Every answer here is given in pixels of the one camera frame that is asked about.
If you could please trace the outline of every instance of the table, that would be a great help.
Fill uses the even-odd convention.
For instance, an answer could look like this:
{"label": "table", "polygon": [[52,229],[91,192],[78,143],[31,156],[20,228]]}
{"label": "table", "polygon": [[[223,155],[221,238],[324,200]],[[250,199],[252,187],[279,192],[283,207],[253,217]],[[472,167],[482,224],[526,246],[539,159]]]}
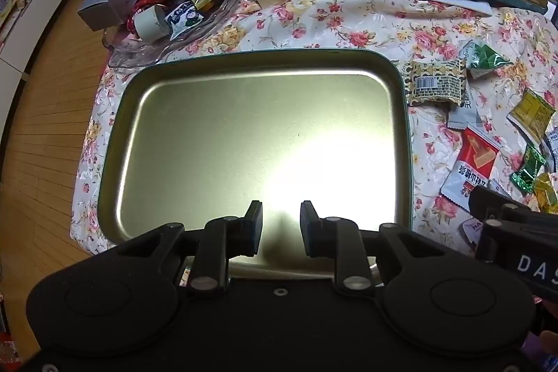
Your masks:
{"label": "table", "polygon": [[[397,61],[451,59],[472,38],[485,39],[512,64],[471,84],[487,135],[501,145],[492,171],[516,200],[537,209],[510,182],[526,142],[506,116],[527,87],[555,105],[558,96],[558,31],[542,15],[494,9],[481,16],[468,9],[426,0],[287,0],[259,10],[242,1],[227,25],[210,37],[175,51],[167,60],[275,48],[364,48]],[[111,247],[99,229],[97,200],[105,152],[118,103],[135,70],[107,68],[101,79],[76,177],[71,237],[93,253]],[[471,215],[440,195],[461,147],[461,132],[446,127],[447,107],[408,109],[414,189],[413,229],[471,254],[459,226]],[[556,115],[549,130],[558,126]],[[558,174],[552,175],[555,187]]]}

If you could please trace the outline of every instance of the green wrapper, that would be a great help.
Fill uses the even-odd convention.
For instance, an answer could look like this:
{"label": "green wrapper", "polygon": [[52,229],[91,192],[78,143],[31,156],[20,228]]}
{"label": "green wrapper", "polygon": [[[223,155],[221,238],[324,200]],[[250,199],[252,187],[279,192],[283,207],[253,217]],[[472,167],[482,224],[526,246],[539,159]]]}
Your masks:
{"label": "green wrapper", "polygon": [[529,143],[523,157],[523,166],[511,175],[510,180],[524,193],[532,194],[537,174],[545,164],[546,160],[537,147]]}
{"label": "green wrapper", "polygon": [[493,72],[502,65],[511,64],[486,43],[477,40],[471,40],[465,45],[464,54],[467,56],[467,69],[475,79]]}

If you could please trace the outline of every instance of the rectangular metal tray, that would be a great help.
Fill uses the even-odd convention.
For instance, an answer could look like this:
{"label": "rectangular metal tray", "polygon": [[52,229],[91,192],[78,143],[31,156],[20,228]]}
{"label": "rectangular metal tray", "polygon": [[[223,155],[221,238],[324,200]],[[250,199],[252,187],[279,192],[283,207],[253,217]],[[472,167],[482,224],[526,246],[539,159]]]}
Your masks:
{"label": "rectangular metal tray", "polygon": [[407,106],[397,69],[364,50],[282,50],[143,70],[122,97],[105,157],[99,225],[121,243],[167,222],[202,229],[263,202],[256,257],[236,276],[316,276],[300,203],[377,230],[409,226]]}

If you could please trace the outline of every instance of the screw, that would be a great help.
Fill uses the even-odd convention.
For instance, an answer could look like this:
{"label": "screw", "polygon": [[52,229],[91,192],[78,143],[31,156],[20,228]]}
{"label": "screw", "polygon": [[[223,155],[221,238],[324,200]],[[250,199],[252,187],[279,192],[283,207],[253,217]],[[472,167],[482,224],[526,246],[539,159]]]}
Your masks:
{"label": "screw", "polygon": [[349,276],[343,279],[343,285],[351,290],[366,290],[372,283],[362,276]]}
{"label": "screw", "polygon": [[487,219],[486,224],[492,227],[500,227],[502,225],[500,221],[494,219]]}
{"label": "screw", "polygon": [[217,287],[217,281],[210,276],[199,276],[192,279],[190,285],[196,290],[213,290]]}

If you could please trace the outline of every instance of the plastic bag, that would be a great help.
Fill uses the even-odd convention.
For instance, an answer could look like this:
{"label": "plastic bag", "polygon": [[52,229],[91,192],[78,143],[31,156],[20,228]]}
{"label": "plastic bag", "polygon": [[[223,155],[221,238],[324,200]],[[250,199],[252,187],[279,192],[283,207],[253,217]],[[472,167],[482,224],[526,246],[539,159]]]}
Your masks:
{"label": "plastic bag", "polygon": [[136,68],[153,65],[170,52],[183,48],[194,40],[209,36],[218,28],[238,5],[239,0],[224,0],[222,5],[208,15],[196,27],[171,41],[164,37],[153,44],[145,43],[125,27],[105,29],[103,45],[111,52],[108,66],[111,68]]}

